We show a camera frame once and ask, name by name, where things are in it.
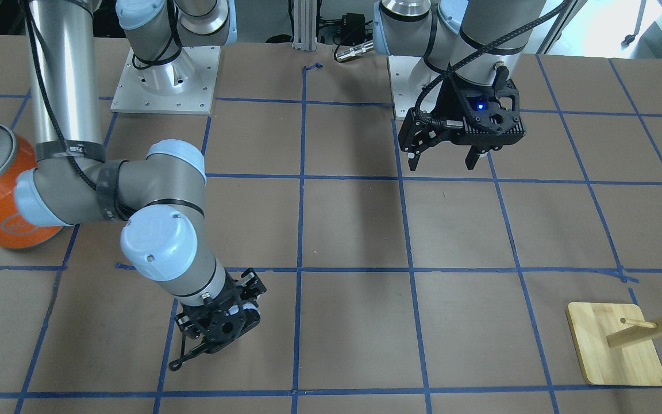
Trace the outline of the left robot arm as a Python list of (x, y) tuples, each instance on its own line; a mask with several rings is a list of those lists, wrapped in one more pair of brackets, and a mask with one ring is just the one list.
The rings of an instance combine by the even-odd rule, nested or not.
[(415, 102), (405, 110), (399, 149), (416, 170), (442, 142), (468, 147), (469, 170), (491, 151), (518, 143), (526, 128), (512, 81), (532, 29), (550, 19), (543, 1), (379, 1), (375, 51), (419, 58)]

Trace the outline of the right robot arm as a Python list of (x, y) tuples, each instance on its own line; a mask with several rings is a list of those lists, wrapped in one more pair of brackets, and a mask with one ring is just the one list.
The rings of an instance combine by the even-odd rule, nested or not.
[(266, 292), (253, 269), (238, 280), (205, 238), (205, 161), (191, 143), (165, 139), (144, 160), (107, 160), (99, 123), (89, 1), (20, 1), (32, 69), (37, 166), (16, 179), (15, 202), (39, 227), (124, 221), (120, 246), (137, 271), (181, 304), (178, 370), (260, 322)]

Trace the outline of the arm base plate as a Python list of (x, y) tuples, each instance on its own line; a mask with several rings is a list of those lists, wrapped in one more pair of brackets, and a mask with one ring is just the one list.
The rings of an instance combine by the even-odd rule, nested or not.
[(111, 110), (134, 114), (210, 115), (221, 47), (189, 47), (162, 66), (137, 69), (128, 52)]
[(390, 86), (397, 120), (404, 120), (408, 109), (414, 107), (423, 87), (438, 73), (426, 66), (421, 57), (389, 56)]

